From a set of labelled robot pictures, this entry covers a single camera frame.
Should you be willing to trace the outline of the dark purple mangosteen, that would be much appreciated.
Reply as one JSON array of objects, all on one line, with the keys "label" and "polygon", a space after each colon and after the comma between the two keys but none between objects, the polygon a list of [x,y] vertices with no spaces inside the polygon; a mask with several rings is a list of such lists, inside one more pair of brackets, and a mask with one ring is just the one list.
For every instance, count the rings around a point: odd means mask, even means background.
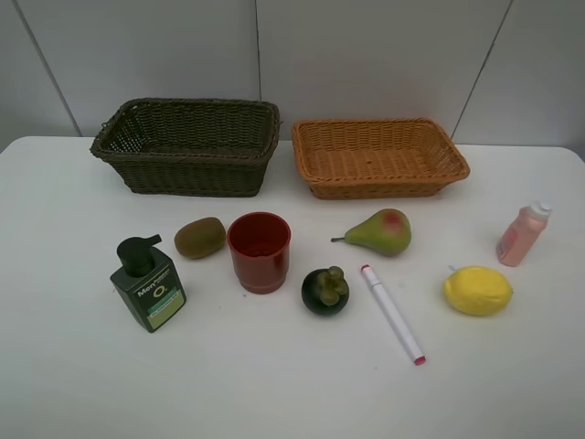
[{"label": "dark purple mangosteen", "polygon": [[348,303],[350,290],[344,271],[331,266],[308,273],[302,284],[304,305],[318,316],[334,316]]}]

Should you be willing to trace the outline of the green red pear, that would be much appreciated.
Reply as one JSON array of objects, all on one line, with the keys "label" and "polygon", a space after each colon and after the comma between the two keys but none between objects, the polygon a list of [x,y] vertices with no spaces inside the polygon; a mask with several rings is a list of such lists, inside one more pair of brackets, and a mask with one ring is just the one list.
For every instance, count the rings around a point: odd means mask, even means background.
[{"label": "green red pear", "polygon": [[410,246],[410,222],[398,209],[382,209],[331,242],[345,242],[384,256],[398,256]]}]

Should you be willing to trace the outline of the white pink marker pen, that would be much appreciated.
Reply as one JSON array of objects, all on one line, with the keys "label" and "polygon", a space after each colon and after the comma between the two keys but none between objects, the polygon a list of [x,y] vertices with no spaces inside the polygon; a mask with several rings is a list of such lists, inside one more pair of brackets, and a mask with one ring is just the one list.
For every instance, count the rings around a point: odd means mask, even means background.
[{"label": "white pink marker pen", "polygon": [[427,359],[422,352],[419,343],[414,337],[403,315],[392,300],[390,294],[383,283],[380,282],[371,266],[369,264],[363,265],[360,272],[411,362],[415,366],[425,364]]}]

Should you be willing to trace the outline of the yellow lemon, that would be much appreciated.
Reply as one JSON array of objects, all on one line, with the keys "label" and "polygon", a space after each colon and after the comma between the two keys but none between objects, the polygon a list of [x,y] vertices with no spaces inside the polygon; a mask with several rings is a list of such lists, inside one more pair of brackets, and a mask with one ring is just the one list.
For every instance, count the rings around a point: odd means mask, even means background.
[{"label": "yellow lemon", "polygon": [[443,293],[456,311],[468,316],[491,316],[509,305],[514,290],[497,270],[466,266],[455,270],[447,278]]}]

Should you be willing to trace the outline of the pink bottle white cap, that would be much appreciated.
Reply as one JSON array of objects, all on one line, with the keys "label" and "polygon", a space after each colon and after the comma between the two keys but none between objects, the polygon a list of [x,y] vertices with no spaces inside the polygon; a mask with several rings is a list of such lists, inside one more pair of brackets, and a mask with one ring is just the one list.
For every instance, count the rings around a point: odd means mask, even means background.
[{"label": "pink bottle white cap", "polygon": [[541,201],[521,208],[496,244],[498,261],[509,267],[518,266],[547,227],[552,211],[547,203]]}]

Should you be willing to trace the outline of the red plastic cup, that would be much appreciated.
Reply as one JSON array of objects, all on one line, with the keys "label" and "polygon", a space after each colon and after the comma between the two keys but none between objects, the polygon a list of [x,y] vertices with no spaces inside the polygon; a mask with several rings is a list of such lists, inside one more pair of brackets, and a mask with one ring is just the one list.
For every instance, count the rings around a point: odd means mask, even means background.
[{"label": "red plastic cup", "polygon": [[251,212],[229,227],[227,243],[239,283],[254,294],[270,294],[285,282],[292,232],[270,212]]}]

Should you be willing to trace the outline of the brown kiwi fruit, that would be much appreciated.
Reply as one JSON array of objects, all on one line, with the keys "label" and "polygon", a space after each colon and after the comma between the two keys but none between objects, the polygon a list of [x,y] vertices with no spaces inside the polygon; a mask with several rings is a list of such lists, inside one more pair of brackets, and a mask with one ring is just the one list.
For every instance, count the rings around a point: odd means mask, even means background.
[{"label": "brown kiwi fruit", "polygon": [[208,257],[223,248],[226,230],[215,217],[193,221],[181,228],[174,238],[178,253],[191,260]]}]

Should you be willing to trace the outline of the orange wicker basket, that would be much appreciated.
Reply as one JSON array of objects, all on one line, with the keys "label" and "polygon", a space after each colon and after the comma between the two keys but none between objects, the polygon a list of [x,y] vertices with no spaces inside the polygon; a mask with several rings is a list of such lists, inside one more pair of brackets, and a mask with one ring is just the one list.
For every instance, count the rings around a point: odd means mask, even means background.
[{"label": "orange wicker basket", "polygon": [[302,120],[292,145],[320,199],[429,197],[470,175],[451,137],[427,118]]}]

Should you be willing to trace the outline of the dark brown wicker basket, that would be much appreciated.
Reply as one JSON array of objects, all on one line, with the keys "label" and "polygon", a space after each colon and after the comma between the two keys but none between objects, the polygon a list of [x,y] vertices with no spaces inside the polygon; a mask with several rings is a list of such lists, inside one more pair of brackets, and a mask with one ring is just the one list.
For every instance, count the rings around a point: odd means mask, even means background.
[{"label": "dark brown wicker basket", "polygon": [[271,102],[141,98],[124,103],[90,148],[134,193],[248,198],[280,134]]}]

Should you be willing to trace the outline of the dark green pump bottle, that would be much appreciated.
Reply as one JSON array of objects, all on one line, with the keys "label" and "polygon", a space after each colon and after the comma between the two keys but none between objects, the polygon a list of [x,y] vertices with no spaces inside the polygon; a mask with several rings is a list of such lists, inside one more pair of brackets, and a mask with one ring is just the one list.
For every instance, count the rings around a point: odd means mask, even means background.
[{"label": "dark green pump bottle", "polygon": [[186,294],[172,259],[156,245],[159,235],[122,241],[116,254],[122,264],[111,282],[133,318],[154,333],[185,304]]}]

